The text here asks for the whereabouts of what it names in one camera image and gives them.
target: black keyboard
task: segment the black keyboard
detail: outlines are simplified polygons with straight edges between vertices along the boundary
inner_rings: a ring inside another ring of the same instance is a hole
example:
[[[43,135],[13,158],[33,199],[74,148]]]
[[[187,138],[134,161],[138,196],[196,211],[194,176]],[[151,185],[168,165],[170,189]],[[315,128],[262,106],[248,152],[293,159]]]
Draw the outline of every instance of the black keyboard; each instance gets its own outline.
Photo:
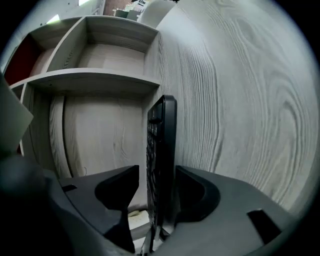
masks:
[[[147,199],[154,230],[161,228],[174,179],[177,101],[163,95],[147,114]]]

